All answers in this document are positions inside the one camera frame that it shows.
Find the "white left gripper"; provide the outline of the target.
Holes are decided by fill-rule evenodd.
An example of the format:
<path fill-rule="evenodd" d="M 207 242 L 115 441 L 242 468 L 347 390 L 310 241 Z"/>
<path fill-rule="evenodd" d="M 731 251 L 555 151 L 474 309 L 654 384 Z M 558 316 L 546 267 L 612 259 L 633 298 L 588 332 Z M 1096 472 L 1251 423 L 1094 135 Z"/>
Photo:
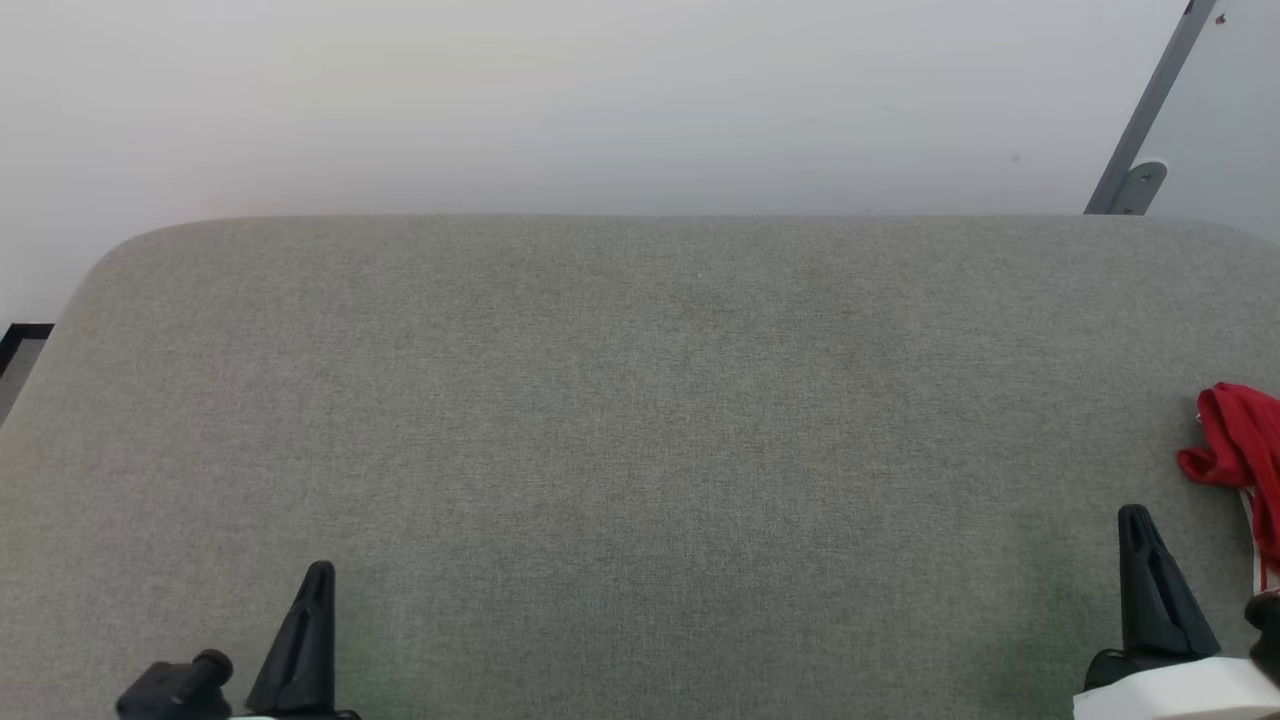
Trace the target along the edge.
<path fill-rule="evenodd" d="M 308 566 L 247 697 L 247 710 L 260 715 L 234 719 L 361 719 L 337 708 L 335 583 L 332 562 Z"/>

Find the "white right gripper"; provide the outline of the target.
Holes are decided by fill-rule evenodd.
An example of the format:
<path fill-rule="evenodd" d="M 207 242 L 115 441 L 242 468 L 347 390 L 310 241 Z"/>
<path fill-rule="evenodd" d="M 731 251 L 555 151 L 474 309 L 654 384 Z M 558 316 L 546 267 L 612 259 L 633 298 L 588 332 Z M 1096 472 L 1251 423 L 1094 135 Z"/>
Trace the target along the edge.
<path fill-rule="evenodd" d="M 1149 511 L 1117 512 L 1124 650 L 1215 656 L 1221 644 Z M 1073 697 L 1075 719 L 1276 719 L 1277 665 L 1105 650 Z"/>

